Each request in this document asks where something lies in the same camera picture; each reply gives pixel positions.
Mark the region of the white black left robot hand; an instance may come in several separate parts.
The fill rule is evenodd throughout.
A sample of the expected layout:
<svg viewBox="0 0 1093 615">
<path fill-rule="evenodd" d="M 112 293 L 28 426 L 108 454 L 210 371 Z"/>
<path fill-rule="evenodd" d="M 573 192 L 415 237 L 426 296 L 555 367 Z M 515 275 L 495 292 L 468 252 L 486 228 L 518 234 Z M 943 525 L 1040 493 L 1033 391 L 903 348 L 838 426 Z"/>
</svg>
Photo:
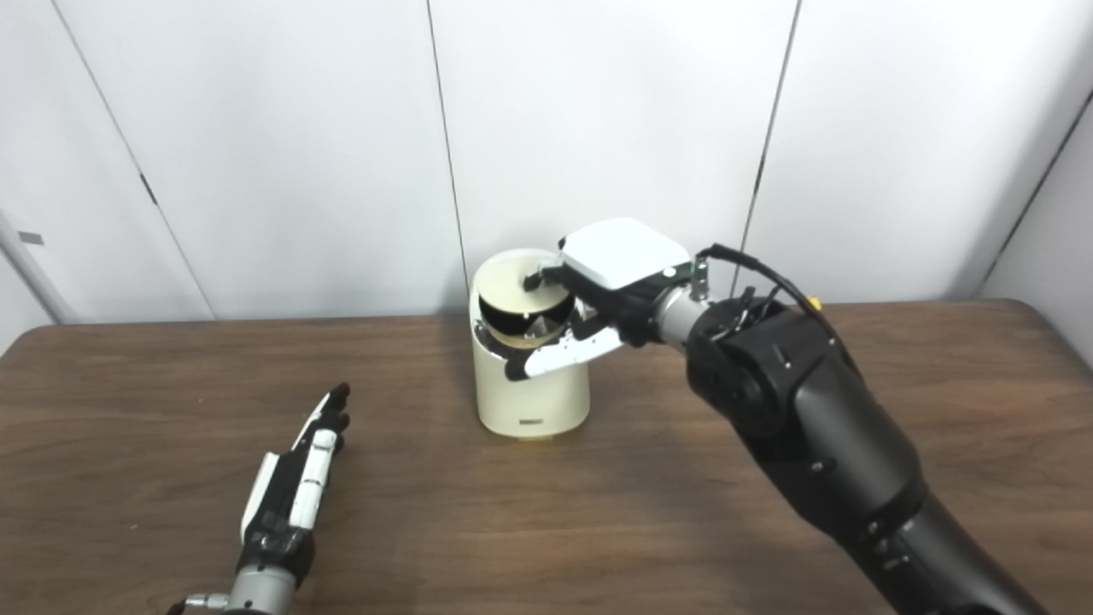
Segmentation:
<svg viewBox="0 0 1093 615">
<path fill-rule="evenodd" d="M 286 571 L 299 587 L 316 556 L 315 524 L 350 424 L 350 385 L 324 394 L 285 453 L 266 453 L 240 522 L 238 569 Z"/>
</svg>

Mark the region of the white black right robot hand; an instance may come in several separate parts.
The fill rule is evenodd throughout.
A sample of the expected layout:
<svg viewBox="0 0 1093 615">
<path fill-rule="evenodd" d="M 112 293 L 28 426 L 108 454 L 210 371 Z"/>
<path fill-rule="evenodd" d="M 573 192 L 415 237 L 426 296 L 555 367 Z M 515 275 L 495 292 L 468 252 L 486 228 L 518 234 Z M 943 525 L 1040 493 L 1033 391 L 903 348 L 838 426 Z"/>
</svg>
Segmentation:
<svg viewBox="0 0 1093 615">
<path fill-rule="evenodd" d="M 682 245 L 634 218 L 604 220 L 572 232 L 559 253 L 522 275 L 531 293 L 557 285 L 593 315 L 571 320 L 559 338 L 517 351 L 505 362 L 508 381 L 520 382 L 585 365 L 624 345 L 668 345 L 686 351 L 687 335 L 705 301 L 687 297 L 693 258 Z"/>
</svg>

